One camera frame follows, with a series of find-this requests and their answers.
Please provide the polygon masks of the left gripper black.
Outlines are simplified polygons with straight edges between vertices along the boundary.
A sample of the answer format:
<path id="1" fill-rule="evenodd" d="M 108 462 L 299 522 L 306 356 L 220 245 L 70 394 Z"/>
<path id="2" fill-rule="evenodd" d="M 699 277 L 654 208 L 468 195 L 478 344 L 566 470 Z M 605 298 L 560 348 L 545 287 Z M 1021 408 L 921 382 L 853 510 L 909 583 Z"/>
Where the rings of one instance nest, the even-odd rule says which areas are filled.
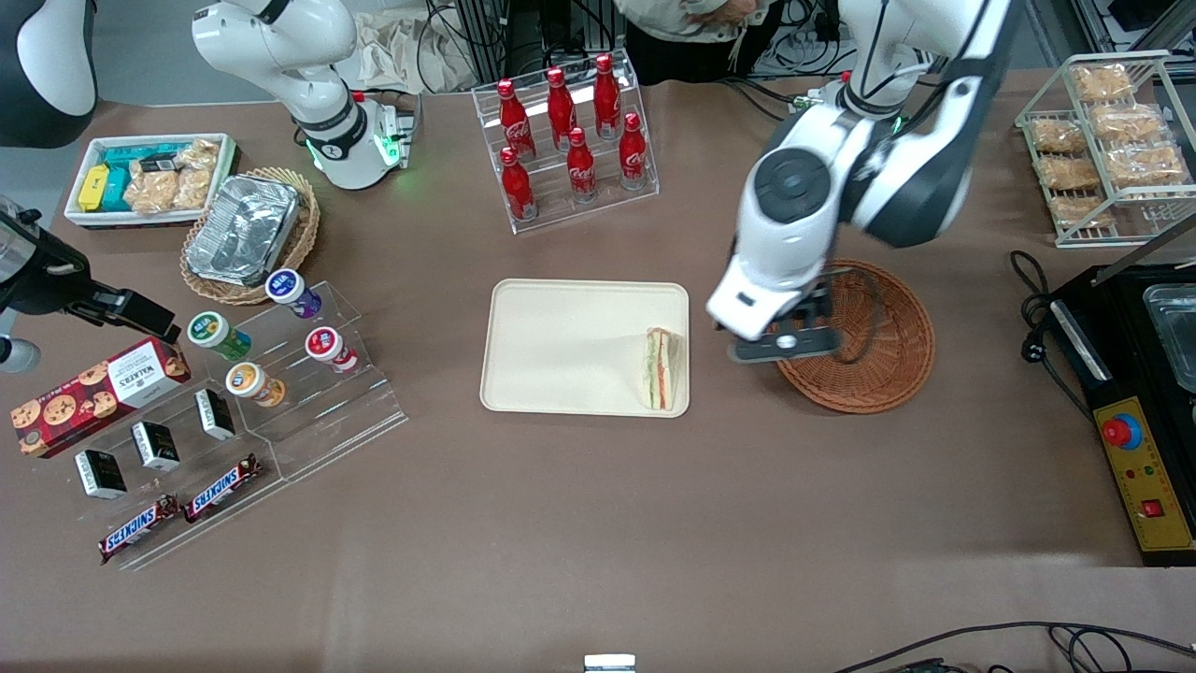
<path id="1" fill-rule="evenodd" d="M 836 356 L 843 345 L 840 329 L 832 328 L 832 279 L 837 274 L 820 274 L 812 293 L 774 319 L 761 339 L 732 341 L 732 361 L 759 365 Z"/>

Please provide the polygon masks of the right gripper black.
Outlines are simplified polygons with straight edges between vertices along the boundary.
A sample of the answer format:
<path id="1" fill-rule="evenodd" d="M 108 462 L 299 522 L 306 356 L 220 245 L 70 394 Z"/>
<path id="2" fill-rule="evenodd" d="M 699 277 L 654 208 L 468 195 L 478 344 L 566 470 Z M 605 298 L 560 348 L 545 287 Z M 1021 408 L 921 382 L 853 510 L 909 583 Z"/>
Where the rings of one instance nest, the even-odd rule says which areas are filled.
<path id="1" fill-rule="evenodd" d="M 90 261 L 77 247 L 44 230 L 37 209 L 22 208 L 1 196 L 1 219 L 4 310 L 45 316 L 84 295 L 83 286 L 91 279 Z M 89 308 L 100 324 L 132 328 L 166 344 L 177 344 L 182 334 L 172 311 L 135 290 L 93 285 Z"/>

